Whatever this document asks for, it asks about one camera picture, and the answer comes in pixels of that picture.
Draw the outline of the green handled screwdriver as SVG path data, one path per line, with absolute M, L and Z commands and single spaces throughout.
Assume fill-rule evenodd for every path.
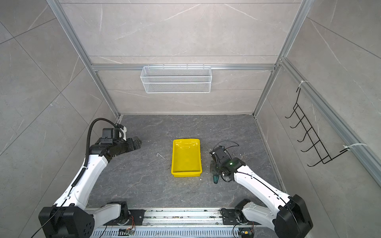
M 213 183 L 218 184 L 219 181 L 219 174 L 213 174 Z

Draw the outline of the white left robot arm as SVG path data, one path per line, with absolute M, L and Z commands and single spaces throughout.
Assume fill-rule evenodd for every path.
M 102 171 L 117 155 L 140 149 L 141 140 L 100 138 L 89 146 L 84 165 L 53 206 L 44 207 L 38 218 L 47 238 L 89 238 L 93 231 L 109 222 L 131 222 L 126 202 L 109 202 L 100 208 L 87 208 L 90 193 Z

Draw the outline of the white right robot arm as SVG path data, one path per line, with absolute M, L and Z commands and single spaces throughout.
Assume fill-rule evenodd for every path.
M 307 205 L 299 195 L 290 196 L 258 176 L 241 159 L 232 158 L 224 146 L 210 151 L 210 165 L 214 183 L 222 178 L 225 182 L 236 182 L 265 206 L 244 199 L 235 207 L 235 218 L 239 224 L 258 223 L 275 231 L 279 238 L 304 238 L 313 228 Z

